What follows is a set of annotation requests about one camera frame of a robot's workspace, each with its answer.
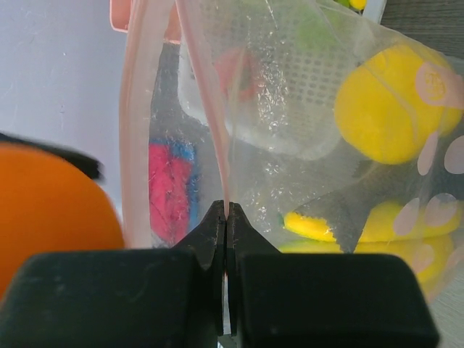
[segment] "green object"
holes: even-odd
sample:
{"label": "green object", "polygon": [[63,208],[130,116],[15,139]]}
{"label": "green object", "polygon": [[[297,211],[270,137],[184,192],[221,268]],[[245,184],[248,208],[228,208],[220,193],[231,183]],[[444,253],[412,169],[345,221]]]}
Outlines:
{"label": "green object", "polygon": [[338,2],[340,5],[343,5],[349,8],[349,0],[335,0],[335,2]]}
{"label": "green object", "polygon": [[278,223],[281,227],[285,227],[285,220],[283,219],[283,215],[281,213],[278,214]]}
{"label": "green object", "polygon": [[275,5],[279,5],[279,3],[286,3],[284,0],[240,0],[240,2],[243,5],[265,9],[267,9],[269,6],[272,8]]}
{"label": "green object", "polygon": [[340,22],[339,14],[304,6],[299,8],[298,16],[300,24],[297,26],[295,39],[299,48],[318,51],[337,44],[334,29],[337,29],[337,23]]}

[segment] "pink plastic strip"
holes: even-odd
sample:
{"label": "pink plastic strip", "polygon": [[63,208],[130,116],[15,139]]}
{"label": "pink plastic strip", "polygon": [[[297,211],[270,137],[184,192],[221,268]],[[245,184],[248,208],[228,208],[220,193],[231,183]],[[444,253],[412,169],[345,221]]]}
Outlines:
{"label": "pink plastic strip", "polygon": [[228,217],[228,149],[229,135],[225,127],[225,105],[218,75],[212,64],[211,47],[202,30],[199,0],[176,0],[182,35],[186,41],[204,113],[211,129],[212,140],[224,191],[224,213]]}

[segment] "orange ball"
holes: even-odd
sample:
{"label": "orange ball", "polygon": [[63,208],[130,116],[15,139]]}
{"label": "orange ball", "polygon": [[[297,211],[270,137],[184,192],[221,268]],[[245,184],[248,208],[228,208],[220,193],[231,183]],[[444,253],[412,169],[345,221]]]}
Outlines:
{"label": "orange ball", "polygon": [[0,299],[34,254],[123,247],[115,211],[96,183],[46,152],[0,145]]}

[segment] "yellow ball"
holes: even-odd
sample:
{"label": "yellow ball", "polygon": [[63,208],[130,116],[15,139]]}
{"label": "yellow ball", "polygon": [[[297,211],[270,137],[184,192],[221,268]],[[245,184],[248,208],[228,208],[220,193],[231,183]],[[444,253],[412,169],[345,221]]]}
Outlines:
{"label": "yellow ball", "polygon": [[452,131],[461,110],[431,106],[416,91],[416,75],[426,62],[450,68],[439,53],[408,41],[355,69],[334,107],[345,141],[372,160],[396,165],[416,157],[433,132]]}
{"label": "yellow ball", "polygon": [[368,3],[368,0],[349,0],[349,5],[353,9],[357,9],[358,11],[362,11],[365,8],[365,5]]}

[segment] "clear plastic bag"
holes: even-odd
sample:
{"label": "clear plastic bag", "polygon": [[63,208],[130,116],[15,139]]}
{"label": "clear plastic bag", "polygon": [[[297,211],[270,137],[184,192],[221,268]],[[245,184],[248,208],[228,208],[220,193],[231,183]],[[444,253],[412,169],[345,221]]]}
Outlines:
{"label": "clear plastic bag", "polygon": [[173,245],[230,197],[283,252],[396,254],[433,297],[464,255],[450,63],[333,0],[177,5],[180,48],[161,54],[172,1],[135,1],[129,27],[131,245]]}

